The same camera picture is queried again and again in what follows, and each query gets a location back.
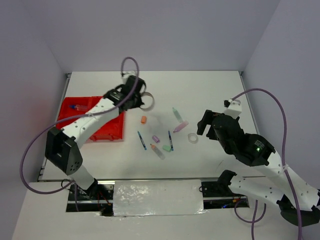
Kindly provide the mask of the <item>left blue gel pen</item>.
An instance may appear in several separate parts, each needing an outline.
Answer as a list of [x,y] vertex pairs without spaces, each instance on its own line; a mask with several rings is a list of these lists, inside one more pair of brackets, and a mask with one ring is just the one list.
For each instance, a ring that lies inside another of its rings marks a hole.
[[140,142],[141,142],[144,150],[147,150],[146,144],[145,144],[145,142],[144,142],[144,140],[143,140],[143,138],[142,138],[141,133],[140,133],[139,131],[137,131],[137,134],[138,134],[138,137],[139,137],[139,139],[140,139]]

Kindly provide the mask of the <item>red compartment storage bin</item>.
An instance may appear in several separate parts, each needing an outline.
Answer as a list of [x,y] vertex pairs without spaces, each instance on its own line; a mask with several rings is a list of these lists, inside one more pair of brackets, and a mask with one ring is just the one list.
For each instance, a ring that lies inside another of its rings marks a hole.
[[[77,96],[77,97],[65,97],[60,106],[57,120],[65,119],[72,116],[85,114],[88,110],[93,108],[102,96]],[[83,105],[87,106],[86,112],[77,111],[69,108],[69,105]],[[115,141],[122,140],[124,137],[124,126],[125,126],[125,113],[121,113],[117,118],[107,122],[93,135],[90,136],[89,140],[96,141]]]

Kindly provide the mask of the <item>blue gel pen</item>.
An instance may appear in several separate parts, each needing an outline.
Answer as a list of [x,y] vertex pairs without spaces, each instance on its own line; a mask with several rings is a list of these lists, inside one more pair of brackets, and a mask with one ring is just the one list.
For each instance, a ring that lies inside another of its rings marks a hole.
[[142,138],[141,133],[140,133],[139,131],[137,131],[137,134],[138,134],[138,137],[139,137],[139,139],[140,139],[140,142],[141,142],[144,150],[147,150],[146,144],[145,144],[145,142],[144,142],[144,140],[143,140],[143,138]]
[[171,135],[170,130],[168,130],[168,138],[169,138],[169,143],[170,143],[171,151],[174,151],[174,146],[173,146],[173,141],[172,141],[172,135]]

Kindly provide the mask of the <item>small white tape roll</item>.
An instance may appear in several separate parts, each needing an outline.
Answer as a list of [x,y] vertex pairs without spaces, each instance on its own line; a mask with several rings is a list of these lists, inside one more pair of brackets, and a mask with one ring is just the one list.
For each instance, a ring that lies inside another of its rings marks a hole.
[[188,141],[191,144],[196,144],[199,141],[199,138],[196,133],[189,133],[187,137],[188,137]]

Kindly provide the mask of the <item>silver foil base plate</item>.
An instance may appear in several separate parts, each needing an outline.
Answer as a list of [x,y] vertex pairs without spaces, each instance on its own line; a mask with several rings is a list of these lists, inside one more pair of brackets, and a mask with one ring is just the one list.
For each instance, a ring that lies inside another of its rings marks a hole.
[[117,217],[185,216],[205,213],[201,181],[117,181],[113,215]]

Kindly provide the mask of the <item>orange highlighter pen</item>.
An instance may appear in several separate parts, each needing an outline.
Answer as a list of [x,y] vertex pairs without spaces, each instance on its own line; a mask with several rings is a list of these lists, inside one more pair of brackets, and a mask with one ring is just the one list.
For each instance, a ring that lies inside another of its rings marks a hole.
[[161,159],[164,160],[165,159],[165,155],[160,151],[160,149],[154,145],[154,144],[150,144],[151,149],[153,150],[153,152]]

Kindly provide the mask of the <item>purple highlighter cap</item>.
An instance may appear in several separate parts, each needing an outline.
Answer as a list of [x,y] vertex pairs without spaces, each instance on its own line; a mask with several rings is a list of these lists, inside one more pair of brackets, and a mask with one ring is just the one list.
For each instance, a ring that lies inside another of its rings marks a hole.
[[156,135],[153,135],[153,136],[152,136],[152,139],[153,139],[156,143],[159,143],[159,142],[160,142],[160,139],[159,139]]

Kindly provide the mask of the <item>blue cap glue bottle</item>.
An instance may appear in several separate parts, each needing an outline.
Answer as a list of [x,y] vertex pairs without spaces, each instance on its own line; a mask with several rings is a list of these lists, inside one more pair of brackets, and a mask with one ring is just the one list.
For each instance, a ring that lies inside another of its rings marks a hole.
[[81,112],[86,112],[88,110],[88,107],[86,105],[78,105],[78,104],[69,105],[69,108],[76,111],[81,111]]

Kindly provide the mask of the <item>orange highlighter cap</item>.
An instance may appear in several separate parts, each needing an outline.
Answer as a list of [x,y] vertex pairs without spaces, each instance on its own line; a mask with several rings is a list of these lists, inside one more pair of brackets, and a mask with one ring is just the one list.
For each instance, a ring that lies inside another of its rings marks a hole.
[[146,117],[146,116],[142,116],[140,122],[141,122],[141,124],[146,124],[146,122],[147,122],[147,117]]

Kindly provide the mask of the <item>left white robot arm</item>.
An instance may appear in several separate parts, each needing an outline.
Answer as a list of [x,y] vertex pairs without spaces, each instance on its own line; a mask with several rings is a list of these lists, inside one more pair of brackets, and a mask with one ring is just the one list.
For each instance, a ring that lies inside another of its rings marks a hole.
[[47,132],[45,158],[74,181],[80,194],[88,200],[95,198],[103,188],[84,166],[80,148],[103,125],[127,110],[144,105],[142,88],[146,88],[146,82],[129,75],[124,84],[106,92],[85,117],[62,129],[54,126]]

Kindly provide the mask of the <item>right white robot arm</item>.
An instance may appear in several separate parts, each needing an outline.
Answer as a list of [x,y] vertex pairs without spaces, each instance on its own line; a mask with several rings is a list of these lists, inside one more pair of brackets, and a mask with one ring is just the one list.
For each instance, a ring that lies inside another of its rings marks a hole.
[[211,110],[206,110],[197,123],[197,135],[202,135],[206,126],[210,126],[207,138],[218,141],[226,154],[259,171],[275,185],[260,185],[231,170],[224,170],[217,180],[221,195],[241,194],[273,204],[279,208],[281,216],[295,226],[298,215],[301,215],[304,227],[320,222],[319,189],[285,166],[279,153],[264,137],[245,133],[238,118]]

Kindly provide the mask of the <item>pink highlighter pen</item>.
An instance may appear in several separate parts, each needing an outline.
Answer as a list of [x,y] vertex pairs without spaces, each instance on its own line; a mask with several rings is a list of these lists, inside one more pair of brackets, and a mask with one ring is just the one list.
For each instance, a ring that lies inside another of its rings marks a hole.
[[183,128],[185,128],[187,125],[189,124],[188,121],[183,121],[182,123],[180,123],[177,127],[174,128],[173,132],[177,133],[180,132]]

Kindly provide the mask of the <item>right blue gel pen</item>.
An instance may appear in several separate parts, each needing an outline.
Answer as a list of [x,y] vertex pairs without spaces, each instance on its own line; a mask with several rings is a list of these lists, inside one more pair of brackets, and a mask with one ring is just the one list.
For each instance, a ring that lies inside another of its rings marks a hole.
[[172,141],[172,135],[171,135],[170,130],[168,130],[168,138],[169,138],[169,143],[170,143],[171,151],[174,151],[174,146],[173,146],[173,141]]

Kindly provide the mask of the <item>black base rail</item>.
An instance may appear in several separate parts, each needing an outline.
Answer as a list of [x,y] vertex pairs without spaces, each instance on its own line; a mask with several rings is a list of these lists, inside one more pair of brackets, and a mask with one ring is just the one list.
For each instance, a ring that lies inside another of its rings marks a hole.
[[[106,184],[104,189],[96,196],[90,197],[81,189],[77,190],[72,185],[68,189],[68,198],[66,204],[67,213],[75,212],[96,212],[105,217],[114,215],[113,198],[114,184]],[[203,181],[198,190],[202,195],[203,208],[212,209],[232,209],[235,206],[239,208],[248,208],[249,201],[246,196],[234,193],[223,193],[219,190],[216,181]]]

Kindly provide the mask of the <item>large clear tape roll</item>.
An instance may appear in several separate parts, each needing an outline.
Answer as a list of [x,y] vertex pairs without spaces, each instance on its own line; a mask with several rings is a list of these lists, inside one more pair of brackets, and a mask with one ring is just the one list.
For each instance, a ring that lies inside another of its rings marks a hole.
[[148,111],[151,111],[154,108],[154,106],[155,106],[155,98],[151,93],[144,92],[141,95],[141,99],[144,102],[144,104],[139,107],[142,111],[148,112]]

